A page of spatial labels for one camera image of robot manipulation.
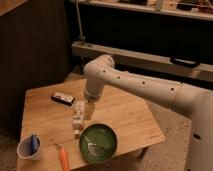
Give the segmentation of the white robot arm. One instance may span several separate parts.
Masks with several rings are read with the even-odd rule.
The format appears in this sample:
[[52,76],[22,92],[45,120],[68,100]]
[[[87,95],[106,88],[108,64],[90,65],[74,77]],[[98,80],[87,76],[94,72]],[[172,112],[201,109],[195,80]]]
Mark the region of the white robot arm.
[[188,116],[191,134],[184,171],[213,171],[213,90],[186,83],[119,71],[111,55],[101,55],[83,69],[84,97],[96,102],[105,85]]

